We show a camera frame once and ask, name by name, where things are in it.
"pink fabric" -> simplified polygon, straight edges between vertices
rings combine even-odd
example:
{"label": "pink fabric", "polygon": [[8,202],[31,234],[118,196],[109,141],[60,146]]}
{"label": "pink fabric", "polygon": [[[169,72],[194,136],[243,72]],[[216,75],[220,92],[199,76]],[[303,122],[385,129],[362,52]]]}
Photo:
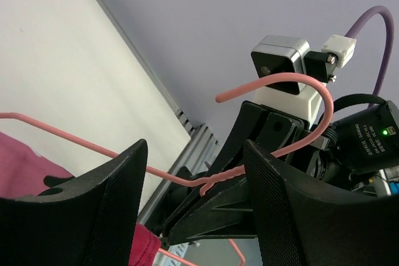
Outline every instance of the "pink fabric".
{"label": "pink fabric", "polygon": [[68,178],[71,174],[0,132],[0,197],[36,196],[48,189],[43,183],[46,176]]}
{"label": "pink fabric", "polygon": [[128,266],[152,266],[161,240],[141,224],[136,224]]}
{"label": "pink fabric", "polygon": [[[35,153],[20,141],[0,132],[0,197],[38,195],[48,189],[46,176],[69,178],[64,168]],[[152,266],[161,241],[136,224],[128,266]]]}

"purple cable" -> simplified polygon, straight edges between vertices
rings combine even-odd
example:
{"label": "purple cable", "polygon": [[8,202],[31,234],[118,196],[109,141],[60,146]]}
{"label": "purple cable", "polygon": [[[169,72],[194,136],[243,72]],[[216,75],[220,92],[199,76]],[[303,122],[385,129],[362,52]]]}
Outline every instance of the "purple cable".
{"label": "purple cable", "polygon": [[394,35],[394,26],[393,26],[393,18],[391,12],[385,6],[375,6],[371,9],[367,10],[360,18],[355,22],[355,24],[349,29],[345,37],[355,38],[356,35],[360,32],[363,26],[367,23],[368,20],[371,19],[374,15],[380,14],[385,22],[385,27],[387,29],[387,38],[385,40],[385,49],[384,55],[382,57],[380,72],[378,73],[377,82],[375,83],[373,95],[378,96],[380,93],[382,83],[385,78],[385,73],[388,69],[389,59],[392,53],[393,47],[393,35]]}

